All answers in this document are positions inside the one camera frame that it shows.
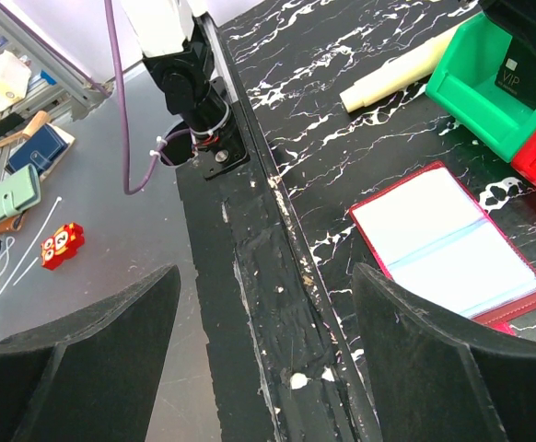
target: screw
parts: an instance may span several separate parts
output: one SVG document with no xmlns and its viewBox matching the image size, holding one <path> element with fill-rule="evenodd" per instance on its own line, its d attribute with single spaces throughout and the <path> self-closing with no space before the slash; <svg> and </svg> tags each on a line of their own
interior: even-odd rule
<svg viewBox="0 0 536 442">
<path fill-rule="evenodd" d="M 229 158 L 229 153 L 227 150 L 219 150 L 215 155 L 215 161 L 217 163 L 225 163 Z"/>
</svg>

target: gray table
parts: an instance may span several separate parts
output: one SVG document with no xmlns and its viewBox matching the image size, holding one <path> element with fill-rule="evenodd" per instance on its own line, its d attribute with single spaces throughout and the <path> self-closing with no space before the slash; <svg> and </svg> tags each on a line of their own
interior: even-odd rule
<svg viewBox="0 0 536 442">
<path fill-rule="evenodd" d="M 143 66 L 127 76 L 127 103 L 135 185 L 146 171 L 156 136 L 180 121 L 166 111 L 163 95 Z M 181 301 L 147 440 L 219 440 L 196 270 L 175 171 L 159 166 L 142 192 L 123 194 L 115 98 L 64 128 L 76 142 L 42 184 L 41 204 L 13 235 L 16 242 L 0 278 L 0 340 L 111 296 L 161 264 L 176 263 Z M 41 242 L 70 222 L 84 228 L 86 244 L 56 271 L 43 269 Z"/>
</svg>

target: green wallet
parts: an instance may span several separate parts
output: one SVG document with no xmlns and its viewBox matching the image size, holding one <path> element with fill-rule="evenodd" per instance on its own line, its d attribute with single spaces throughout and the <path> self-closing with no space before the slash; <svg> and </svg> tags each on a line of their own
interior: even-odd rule
<svg viewBox="0 0 536 442">
<path fill-rule="evenodd" d="M 0 222 L 41 201 L 39 174 L 32 164 L 0 182 Z"/>
</svg>

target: marble table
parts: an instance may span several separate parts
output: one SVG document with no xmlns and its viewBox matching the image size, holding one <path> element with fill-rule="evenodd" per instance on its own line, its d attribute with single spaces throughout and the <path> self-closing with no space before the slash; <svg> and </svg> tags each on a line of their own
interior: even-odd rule
<svg viewBox="0 0 536 442">
<path fill-rule="evenodd" d="M 363 373 L 351 274 L 356 262 L 376 262 L 348 214 L 353 204 L 441 160 L 536 267 L 536 189 L 425 95 L 427 79 L 351 115 L 339 99 L 360 77 L 476 11 L 460 6 L 266 1 L 222 28 Z M 536 310 L 512 327 L 536 341 Z"/>
</svg>

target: blue object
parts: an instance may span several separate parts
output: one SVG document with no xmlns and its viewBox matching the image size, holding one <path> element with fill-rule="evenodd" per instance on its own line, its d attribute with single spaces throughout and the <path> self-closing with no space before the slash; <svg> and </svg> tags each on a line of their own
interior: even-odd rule
<svg viewBox="0 0 536 442">
<path fill-rule="evenodd" d="M 51 78 L 49 74 L 41 70 L 41 78 L 49 83 L 51 86 L 56 85 L 57 82 Z"/>
<path fill-rule="evenodd" d="M 45 124 L 10 157 L 8 169 L 16 172 L 32 164 L 41 175 L 52 166 L 67 146 L 64 139 L 50 125 Z"/>
</svg>

